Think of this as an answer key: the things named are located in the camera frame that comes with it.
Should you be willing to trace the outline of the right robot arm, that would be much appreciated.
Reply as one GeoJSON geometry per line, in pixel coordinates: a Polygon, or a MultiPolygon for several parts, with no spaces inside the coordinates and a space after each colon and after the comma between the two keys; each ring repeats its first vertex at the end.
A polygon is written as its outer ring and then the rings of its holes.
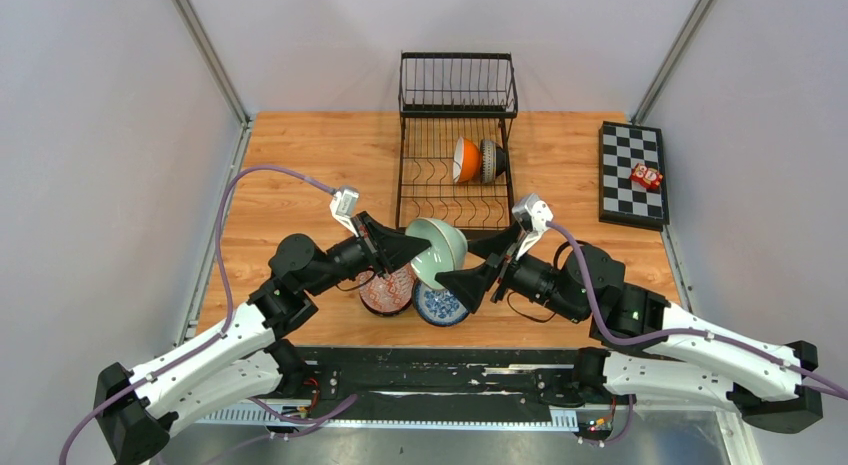
{"type": "Polygon", "coordinates": [[[814,379],[817,350],[744,337],[627,283],[623,263],[573,237],[561,265],[527,252],[530,234],[513,226],[477,240],[472,269],[436,276],[470,311],[483,298],[520,295],[573,322],[588,321],[597,346],[582,349],[571,388],[584,402],[603,395],[659,396],[735,410],[749,423],[794,433],[823,415],[814,379]]]}

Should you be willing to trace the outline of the black cream patterned bowl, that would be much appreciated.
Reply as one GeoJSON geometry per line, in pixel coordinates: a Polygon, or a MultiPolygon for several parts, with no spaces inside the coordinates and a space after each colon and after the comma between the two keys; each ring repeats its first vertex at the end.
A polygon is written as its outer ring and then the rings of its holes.
{"type": "Polygon", "coordinates": [[[490,139],[482,139],[479,149],[481,153],[480,180],[484,184],[493,183],[506,171],[506,152],[501,145],[490,139]]]}

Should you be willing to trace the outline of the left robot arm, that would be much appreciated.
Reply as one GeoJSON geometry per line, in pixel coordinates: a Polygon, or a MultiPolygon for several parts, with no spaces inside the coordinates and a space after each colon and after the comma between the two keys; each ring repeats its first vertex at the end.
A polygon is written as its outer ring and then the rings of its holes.
{"type": "Polygon", "coordinates": [[[366,212],[354,216],[353,228],[328,250],[302,233],[285,237],[269,278],[227,318],[149,362],[105,367],[94,417],[115,462],[141,464],[188,425],[242,399],[298,396],[306,366],[286,337],[317,313],[314,297],[367,270],[390,274],[431,246],[366,212]]]}

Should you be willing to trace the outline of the black wire dish rack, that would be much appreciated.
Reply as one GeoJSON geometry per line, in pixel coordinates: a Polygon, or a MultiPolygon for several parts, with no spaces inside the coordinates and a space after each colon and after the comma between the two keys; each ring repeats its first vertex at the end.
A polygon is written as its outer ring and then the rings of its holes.
{"type": "Polygon", "coordinates": [[[432,217],[475,239],[506,228],[514,204],[509,138],[518,115],[508,52],[404,51],[400,55],[399,175],[395,225],[432,217]],[[491,141],[498,164],[491,180],[453,178],[455,146],[491,141]]]}

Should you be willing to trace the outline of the blue floral bowl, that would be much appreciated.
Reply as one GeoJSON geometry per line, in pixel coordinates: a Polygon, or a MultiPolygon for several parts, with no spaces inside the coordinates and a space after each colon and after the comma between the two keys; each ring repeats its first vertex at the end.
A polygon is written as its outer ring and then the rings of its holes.
{"type": "Polygon", "coordinates": [[[449,290],[435,290],[420,280],[414,285],[412,304],[425,322],[438,327],[457,325],[470,315],[449,290]]]}

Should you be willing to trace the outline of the white orange bowl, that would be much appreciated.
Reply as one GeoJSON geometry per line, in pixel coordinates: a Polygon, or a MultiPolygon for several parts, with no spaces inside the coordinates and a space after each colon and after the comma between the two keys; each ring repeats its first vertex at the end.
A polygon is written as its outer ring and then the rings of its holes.
{"type": "Polygon", "coordinates": [[[453,154],[453,182],[459,184],[474,179],[479,174],[481,161],[478,145],[468,138],[459,137],[453,154]]]}

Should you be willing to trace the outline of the pale green bowl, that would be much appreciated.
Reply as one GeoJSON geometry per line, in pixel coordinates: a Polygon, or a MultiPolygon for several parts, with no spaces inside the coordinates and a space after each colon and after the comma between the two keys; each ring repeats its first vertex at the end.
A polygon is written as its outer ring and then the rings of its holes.
{"type": "Polygon", "coordinates": [[[425,217],[413,220],[406,227],[405,234],[430,243],[427,250],[410,262],[415,276],[431,289],[444,290],[436,275],[464,268],[468,253],[465,234],[445,221],[425,217]]]}

